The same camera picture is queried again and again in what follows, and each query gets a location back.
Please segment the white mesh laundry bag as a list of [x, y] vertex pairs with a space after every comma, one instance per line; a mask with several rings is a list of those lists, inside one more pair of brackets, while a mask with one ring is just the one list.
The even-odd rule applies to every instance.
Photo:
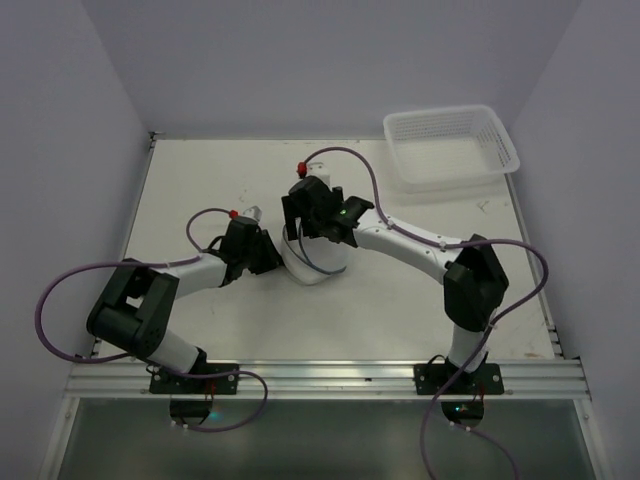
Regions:
[[305, 237], [297, 224], [298, 238], [289, 240], [282, 228], [280, 243], [284, 266], [297, 283], [312, 286], [344, 273], [349, 262], [347, 247], [319, 238]]

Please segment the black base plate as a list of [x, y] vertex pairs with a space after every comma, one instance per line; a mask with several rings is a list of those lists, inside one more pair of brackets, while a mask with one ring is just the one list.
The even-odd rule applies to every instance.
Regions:
[[169, 414], [180, 424], [201, 426], [213, 413], [216, 395], [235, 395], [238, 386], [239, 365], [234, 363], [205, 362], [193, 367], [187, 378], [160, 367], [149, 368], [149, 392], [169, 395]]
[[[418, 395], [435, 395], [457, 371], [457, 368], [442, 355], [432, 357], [427, 363], [413, 367], [414, 383]], [[477, 427], [484, 418], [485, 400], [488, 396], [505, 393], [501, 370], [498, 364], [483, 359], [473, 373], [463, 372], [445, 391], [446, 395], [461, 396], [462, 400], [442, 401], [441, 410], [454, 425], [468, 429]]]

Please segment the white plastic perforated basket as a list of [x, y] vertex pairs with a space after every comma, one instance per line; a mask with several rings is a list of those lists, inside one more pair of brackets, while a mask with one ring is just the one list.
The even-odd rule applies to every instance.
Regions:
[[406, 193], [484, 185], [521, 166], [503, 122], [486, 105], [392, 113], [383, 131]]

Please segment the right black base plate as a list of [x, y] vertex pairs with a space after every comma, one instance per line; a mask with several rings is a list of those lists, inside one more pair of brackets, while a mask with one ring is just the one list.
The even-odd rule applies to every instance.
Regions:
[[[414, 383], [418, 395], [435, 395], [457, 371], [457, 368], [442, 355], [432, 357], [427, 363], [413, 367]], [[484, 418], [485, 400], [488, 396], [505, 393], [501, 370], [498, 364], [483, 359], [473, 373], [463, 372], [445, 391], [446, 395], [461, 396], [462, 400], [442, 401], [441, 410], [454, 425], [468, 429], [477, 427]]]

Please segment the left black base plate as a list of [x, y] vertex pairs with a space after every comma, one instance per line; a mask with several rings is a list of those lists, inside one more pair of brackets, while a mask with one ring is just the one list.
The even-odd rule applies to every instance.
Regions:
[[201, 426], [213, 413], [216, 395], [235, 395], [238, 386], [239, 365], [234, 363], [205, 362], [193, 367], [187, 378], [160, 367], [149, 368], [149, 392], [169, 395], [169, 414], [180, 424]]

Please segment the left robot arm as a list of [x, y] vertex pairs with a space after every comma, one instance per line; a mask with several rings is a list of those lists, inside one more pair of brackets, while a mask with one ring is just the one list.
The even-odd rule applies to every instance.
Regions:
[[86, 327], [93, 336], [139, 360], [194, 378], [205, 373], [207, 355], [169, 330], [175, 301], [225, 287], [246, 271], [261, 275], [283, 265], [259, 221], [236, 216], [224, 235], [191, 259], [162, 266], [133, 259], [121, 262], [94, 304]]

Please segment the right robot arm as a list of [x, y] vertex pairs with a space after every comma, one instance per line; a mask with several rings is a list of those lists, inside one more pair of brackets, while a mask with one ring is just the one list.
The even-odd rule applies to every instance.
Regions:
[[486, 359], [480, 341], [509, 286], [507, 276], [483, 237], [471, 246], [399, 222], [365, 199], [345, 198], [339, 187], [308, 176], [282, 198], [284, 264], [303, 285], [345, 272], [348, 251], [361, 248], [416, 268], [443, 288], [444, 310], [453, 322], [449, 364], [475, 373]]

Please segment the aluminium front rail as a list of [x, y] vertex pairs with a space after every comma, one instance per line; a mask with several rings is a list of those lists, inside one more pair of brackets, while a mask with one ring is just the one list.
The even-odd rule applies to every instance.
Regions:
[[[416, 360], [276, 361], [239, 364], [262, 378], [274, 400], [426, 400], [432, 391]], [[161, 374], [141, 362], [77, 365], [64, 394], [69, 398], [169, 398], [197, 395], [162, 393]], [[584, 400], [590, 391], [578, 360], [502, 360], [487, 365], [467, 389], [451, 389], [444, 400]]]

